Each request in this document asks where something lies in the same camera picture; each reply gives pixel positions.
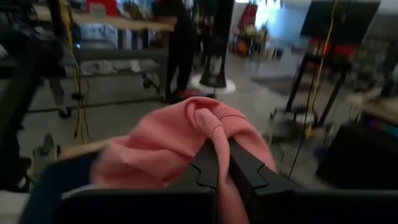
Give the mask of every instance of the person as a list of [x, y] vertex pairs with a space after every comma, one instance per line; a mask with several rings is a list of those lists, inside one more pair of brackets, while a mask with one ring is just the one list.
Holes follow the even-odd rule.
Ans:
[[[187, 90], [195, 53], [195, 28], [181, 0], [155, 0], [152, 4], [154, 20], [172, 24], [167, 62], [166, 99], [183, 96]], [[177, 89], [171, 91], [171, 82], [178, 67]]]

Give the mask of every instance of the pink towel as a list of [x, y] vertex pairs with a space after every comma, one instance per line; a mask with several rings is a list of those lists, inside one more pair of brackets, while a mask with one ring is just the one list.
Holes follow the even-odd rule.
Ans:
[[217, 100], [191, 97], [141, 119], [129, 136], [112, 140], [91, 170], [93, 183], [114, 189], [159, 189], [189, 165], [206, 138], [215, 145], [221, 223], [249, 223], [228, 174], [228, 138], [275, 170], [268, 145], [243, 114]]

